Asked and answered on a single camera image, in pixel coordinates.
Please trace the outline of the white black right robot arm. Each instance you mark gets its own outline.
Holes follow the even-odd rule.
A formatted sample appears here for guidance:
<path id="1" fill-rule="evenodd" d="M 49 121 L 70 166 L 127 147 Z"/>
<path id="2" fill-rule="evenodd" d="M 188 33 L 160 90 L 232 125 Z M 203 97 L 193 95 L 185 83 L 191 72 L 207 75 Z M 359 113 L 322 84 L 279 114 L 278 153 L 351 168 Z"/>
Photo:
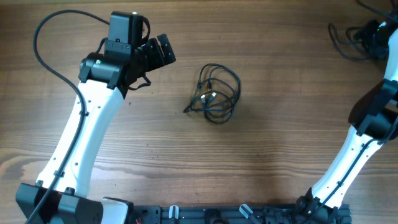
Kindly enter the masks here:
<path id="1" fill-rule="evenodd" d="M 385 17 L 373 36 L 389 54 L 384 78 L 354 105 L 341 150 L 325 175 L 297 200 L 294 223 L 343 223 L 346 217 L 338 211 L 346 191 L 369 158 L 397 137 L 397 113 L 386 107 L 397 101 L 397 10 Z"/>

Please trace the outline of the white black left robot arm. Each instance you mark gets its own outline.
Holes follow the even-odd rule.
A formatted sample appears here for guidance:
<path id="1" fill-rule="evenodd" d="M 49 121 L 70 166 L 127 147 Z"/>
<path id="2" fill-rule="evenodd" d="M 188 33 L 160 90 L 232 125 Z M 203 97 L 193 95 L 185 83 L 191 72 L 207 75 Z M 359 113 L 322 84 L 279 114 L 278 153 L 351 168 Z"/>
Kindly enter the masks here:
<path id="1" fill-rule="evenodd" d="M 150 36 L 149 20 L 113 12 L 108 36 L 81 61 L 76 100 L 58 145 L 35 184 L 21 184 L 16 202 L 27 223 L 142 223 L 134 204 L 88 199 L 93 165 L 105 132 L 137 80 L 175 61 L 165 34 Z"/>

